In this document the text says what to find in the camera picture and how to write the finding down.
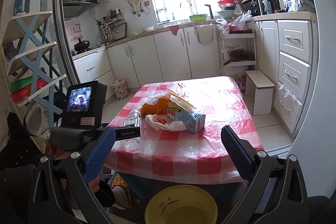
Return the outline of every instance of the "green bowl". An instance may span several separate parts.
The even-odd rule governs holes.
[[[206,14],[199,14],[199,15],[193,15],[189,17],[191,22],[200,22],[200,21],[206,21],[207,15]]]

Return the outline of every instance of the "camera screen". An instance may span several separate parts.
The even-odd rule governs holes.
[[[88,111],[91,87],[72,90],[70,93],[67,112]]]

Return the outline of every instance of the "range hood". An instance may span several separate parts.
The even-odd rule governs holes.
[[[97,0],[63,0],[64,20],[67,21],[73,17],[79,17],[97,5]]]

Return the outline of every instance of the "red cloth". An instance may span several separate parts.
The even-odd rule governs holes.
[[[45,80],[38,79],[38,81],[36,83],[36,90],[39,90],[40,88],[44,87],[47,84],[48,84],[48,82],[46,82]],[[10,96],[11,96],[13,102],[18,103],[18,102],[22,101],[23,99],[26,99],[27,97],[29,97],[31,86],[32,85],[28,85],[25,88],[12,93]]]
[[[179,30],[179,25],[171,25],[171,26],[168,26],[168,28],[171,30],[171,33],[173,35],[177,35],[177,32]]]
[[[221,129],[230,125],[256,149],[263,149],[257,129],[239,87],[220,76],[144,85],[109,124],[122,126],[141,99],[170,89],[206,114],[204,129],[155,130],[142,120],[141,137],[115,142],[105,166],[122,173],[188,184],[221,184],[242,181],[221,142]]]

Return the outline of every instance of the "countertop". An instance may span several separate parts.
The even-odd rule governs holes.
[[[311,12],[288,12],[288,13],[277,13],[277,14],[270,14],[270,15],[263,15],[263,16],[255,16],[255,17],[251,17],[247,22],[251,22],[251,21],[261,21],[261,20],[311,20],[311,21],[315,21],[317,22],[317,17],[316,14],[311,13]],[[186,28],[186,27],[191,27],[191,26],[196,26],[196,25],[204,25],[204,24],[216,24],[215,20],[207,20],[207,21],[202,21],[202,22],[188,22],[188,23],[183,23],[179,25],[179,29],[180,28]],[[165,31],[169,31],[169,27],[162,27],[162,28],[157,28],[151,31],[147,31],[147,32],[142,32],[140,34],[137,35],[132,35],[130,37],[126,37],[124,39],[121,39],[119,41],[113,42],[111,44],[108,44],[106,46],[103,47],[97,47],[95,49],[89,50],[87,52],[83,52],[81,54],[75,55],[73,56],[73,60],[76,60],[78,58],[81,58],[83,56],[89,55],[91,53],[94,52],[99,52],[102,51],[106,48],[109,47],[113,47],[115,45],[118,44],[122,44],[124,42],[136,39],[136,38],[140,38],[140,37],[145,37],[147,35],[151,35],[151,34],[155,34],[155,33],[160,33],[160,32],[165,32]]]

